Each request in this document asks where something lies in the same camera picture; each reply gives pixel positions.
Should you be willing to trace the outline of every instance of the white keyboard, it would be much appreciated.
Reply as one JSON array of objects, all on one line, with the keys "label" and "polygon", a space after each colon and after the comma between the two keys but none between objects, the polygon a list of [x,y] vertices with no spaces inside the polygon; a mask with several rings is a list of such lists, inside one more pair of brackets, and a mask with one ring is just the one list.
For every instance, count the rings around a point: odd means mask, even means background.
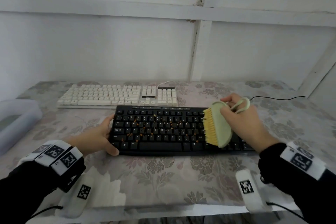
[{"label": "white keyboard", "polygon": [[155,86],[143,86],[141,98],[140,93],[141,86],[74,84],[57,101],[57,107],[115,109],[118,105],[177,106],[174,87],[159,87],[157,92]]}]

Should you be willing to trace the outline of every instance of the cleaning brush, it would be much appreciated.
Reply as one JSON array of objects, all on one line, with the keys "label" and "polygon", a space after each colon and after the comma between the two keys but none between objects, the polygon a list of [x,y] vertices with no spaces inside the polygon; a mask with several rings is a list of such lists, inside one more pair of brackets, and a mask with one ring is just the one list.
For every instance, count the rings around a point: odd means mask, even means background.
[{"label": "cleaning brush", "polygon": [[[239,109],[238,106],[246,101],[246,106]],[[204,110],[203,125],[205,130],[205,141],[209,144],[216,145],[219,148],[224,148],[231,140],[232,129],[220,112],[223,106],[228,106],[225,102],[214,102],[210,108]],[[241,98],[233,107],[231,111],[240,113],[246,111],[250,107],[250,100],[248,98]]]}]

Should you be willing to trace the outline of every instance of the black space bar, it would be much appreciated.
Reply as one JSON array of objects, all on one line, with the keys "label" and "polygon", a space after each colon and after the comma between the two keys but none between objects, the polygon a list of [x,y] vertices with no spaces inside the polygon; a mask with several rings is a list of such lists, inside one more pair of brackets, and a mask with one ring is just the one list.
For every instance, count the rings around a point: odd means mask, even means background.
[{"label": "black space bar", "polygon": [[182,151],[181,143],[139,143],[141,151]]}]

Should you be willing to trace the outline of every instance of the person's right hand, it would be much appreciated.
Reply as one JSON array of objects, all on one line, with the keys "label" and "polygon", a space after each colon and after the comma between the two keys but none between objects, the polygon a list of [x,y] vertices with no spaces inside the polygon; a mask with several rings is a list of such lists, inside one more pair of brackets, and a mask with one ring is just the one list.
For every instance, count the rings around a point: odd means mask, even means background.
[{"label": "person's right hand", "polygon": [[[228,102],[228,105],[232,107],[241,98],[240,95],[233,93],[220,100],[225,103]],[[246,102],[244,101],[238,109],[243,108],[245,104]],[[279,142],[264,128],[263,123],[258,117],[257,109],[252,104],[246,111],[239,114],[231,111],[229,107],[222,107],[220,113],[230,125],[231,129],[257,152],[262,152],[267,147]]]}]

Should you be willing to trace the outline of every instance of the brush bristles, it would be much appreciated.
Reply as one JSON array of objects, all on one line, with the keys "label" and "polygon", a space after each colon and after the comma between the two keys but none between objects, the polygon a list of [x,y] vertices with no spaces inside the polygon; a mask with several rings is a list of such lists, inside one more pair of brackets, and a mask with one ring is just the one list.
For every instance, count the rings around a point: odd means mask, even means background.
[{"label": "brush bristles", "polygon": [[204,130],[205,130],[205,141],[209,144],[218,146],[215,125],[213,124],[211,109],[208,108],[204,112]]}]

